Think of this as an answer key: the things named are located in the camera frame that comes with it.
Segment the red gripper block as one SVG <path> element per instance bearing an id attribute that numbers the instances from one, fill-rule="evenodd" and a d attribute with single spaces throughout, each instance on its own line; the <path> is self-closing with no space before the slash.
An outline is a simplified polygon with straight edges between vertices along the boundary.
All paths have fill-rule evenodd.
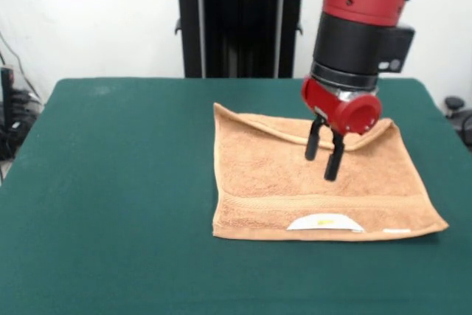
<path id="1" fill-rule="evenodd" d="M 330 154 L 324 179 L 335 181 L 344 154 L 344 136 L 342 134 L 365 134 L 381 116 L 381 101 L 376 91 L 344 91 L 323 86 L 318 80 L 306 77 L 302 84 L 302 99 L 314 111 L 305 149 L 305 159 L 313 161 L 319 147 L 319 132 L 327 123 L 334 131 L 333 152 Z"/>

